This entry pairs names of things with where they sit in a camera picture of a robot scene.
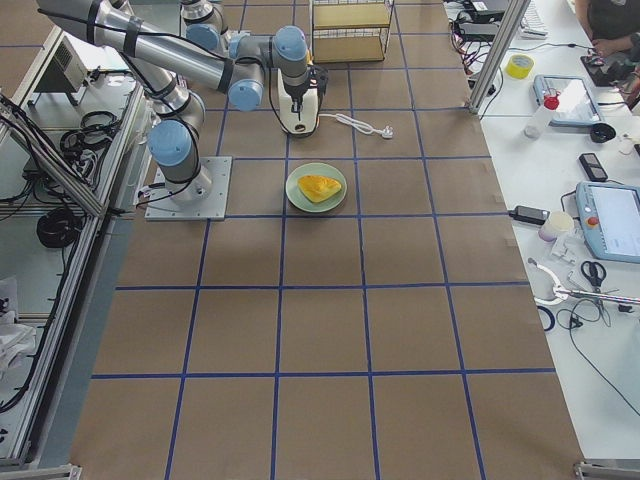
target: white cup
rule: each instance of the white cup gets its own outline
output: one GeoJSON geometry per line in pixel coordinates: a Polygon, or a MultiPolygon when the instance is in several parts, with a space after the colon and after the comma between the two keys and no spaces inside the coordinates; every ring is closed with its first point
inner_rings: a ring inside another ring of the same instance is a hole
{"type": "Polygon", "coordinates": [[[545,242],[554,242],[563,233],[573,230],[573,218],[566,212],[551,212],[538,230],[538,236],[545,242]]]}

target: white power cord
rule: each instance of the white power cord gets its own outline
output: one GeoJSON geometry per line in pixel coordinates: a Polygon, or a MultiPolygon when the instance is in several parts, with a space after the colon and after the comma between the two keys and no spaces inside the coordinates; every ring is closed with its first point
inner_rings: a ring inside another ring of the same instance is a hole
{"type": "Polygon", "coordinates": [[[373,133],[377,133],[384,139],[393,138],[393,128],[389,125],[386,125],[382,130],[377,130],[373,128],[366,122],[362,122],[360,120],[356,120],[355,118],[348,117],[342,113],[321,113],[318,115],[319,117],[333,117],[340,123],[344,123],[345,125],[349,125],[355,128],[360,133],[364,133],[365,135],[371,135],[373,133]]]}

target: black scissors handle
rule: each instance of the black scissors handle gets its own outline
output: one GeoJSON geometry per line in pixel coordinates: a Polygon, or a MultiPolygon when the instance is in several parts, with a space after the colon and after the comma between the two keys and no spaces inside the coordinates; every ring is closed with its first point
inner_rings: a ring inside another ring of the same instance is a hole
{"type": "Polygon", "coordinates": [[[580,271],[584,278],[589,280],[592,287],[599,289],[602,286],[602,282],[607,278],[607,270],[600,262],[592,262],[587,260],[580,265],[580,271]]]}

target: black shirt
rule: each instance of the black shirt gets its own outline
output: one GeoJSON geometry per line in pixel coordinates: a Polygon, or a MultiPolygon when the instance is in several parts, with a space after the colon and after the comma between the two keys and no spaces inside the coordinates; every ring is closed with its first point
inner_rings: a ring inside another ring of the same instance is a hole
{"type": "Polygon", "coordinates": [[[640,0],[591,0],[589,25],[593,38],[611,40],[640,32],[640,0]]]}

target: blue tablet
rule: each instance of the blue tablet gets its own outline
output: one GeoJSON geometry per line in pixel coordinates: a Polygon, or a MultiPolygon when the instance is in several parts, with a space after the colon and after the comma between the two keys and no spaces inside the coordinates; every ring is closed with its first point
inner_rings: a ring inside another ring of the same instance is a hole
{"type": "Polygon", "coordinates": [[[594,257],[640,263],[640,187],[581,182],[576,203],[594,257]]]}
{"type": "Polygon", "coordinates": [[[533,91],[538,105],[547,93],[560,92],[560,106],[556,110],[551,125],[556,127],[590,127],[604,122],[598,102],[593,98],[582,77],[559,75],[536,75],[533,91]]]}

